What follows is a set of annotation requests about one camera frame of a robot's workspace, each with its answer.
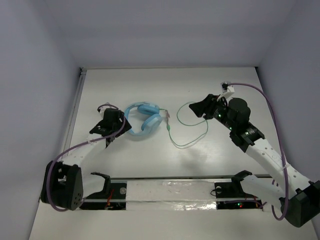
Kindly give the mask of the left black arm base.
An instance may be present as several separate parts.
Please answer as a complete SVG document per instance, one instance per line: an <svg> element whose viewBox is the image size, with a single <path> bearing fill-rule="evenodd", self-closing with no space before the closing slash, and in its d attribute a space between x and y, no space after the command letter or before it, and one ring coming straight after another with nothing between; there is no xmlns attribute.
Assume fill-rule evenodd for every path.
<svg viewBox="0 0 320 240"><path fill-rule="evenodd" d="M92 172L85 177L83 184L83 200L81 210L110 210L126 209L127 182L114 181L107 174Z"/></svg>

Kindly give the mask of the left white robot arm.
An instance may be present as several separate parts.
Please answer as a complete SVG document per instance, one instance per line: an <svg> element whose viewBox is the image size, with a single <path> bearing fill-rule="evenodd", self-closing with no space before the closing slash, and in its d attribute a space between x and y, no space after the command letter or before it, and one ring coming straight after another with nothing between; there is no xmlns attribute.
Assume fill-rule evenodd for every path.
<svg viewBox="0 0 320 240"><path fill-rule="evenodd" d="M40 200L58 212L74 211L89 197L110 198L113 194L110 176L87 167L132 126L125 113L113 105L102 105L98 112L102 119L86 140L66 149L46 166Z"/></svg>

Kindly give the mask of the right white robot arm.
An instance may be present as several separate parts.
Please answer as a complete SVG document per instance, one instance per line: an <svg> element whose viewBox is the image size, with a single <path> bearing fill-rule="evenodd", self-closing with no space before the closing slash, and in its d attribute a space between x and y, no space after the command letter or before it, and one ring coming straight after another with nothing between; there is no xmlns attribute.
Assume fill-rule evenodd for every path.
<svg viewBox="0 0 320 240"><path fill-rule="evenodd" d="M209 94L189 108L198 118L216 119L229 129L231 141L260 164L275 185L264 184L251 172L243 170L232 177L231 192L257 196L279 209L284 218L300 228L320 213L320 182L299 173L268 142L264 134L250 123L251 110L245 100Z"/></svg>

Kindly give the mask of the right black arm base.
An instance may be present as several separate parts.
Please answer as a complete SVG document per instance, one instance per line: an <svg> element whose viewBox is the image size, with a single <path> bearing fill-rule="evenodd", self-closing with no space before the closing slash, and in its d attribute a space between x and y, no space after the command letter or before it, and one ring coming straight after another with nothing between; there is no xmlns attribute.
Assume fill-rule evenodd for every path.
<svg viewBox="0 0 320 240"><path fill-rule="evenodd" d="M245 193L241 187L241 181L253 174L243 170L231 177L229 182L217 182L210 191L210 195L216 198L216 208L218 210L243 210L258 209L263 210L266 203L262 203L256 196Z"/></svg>

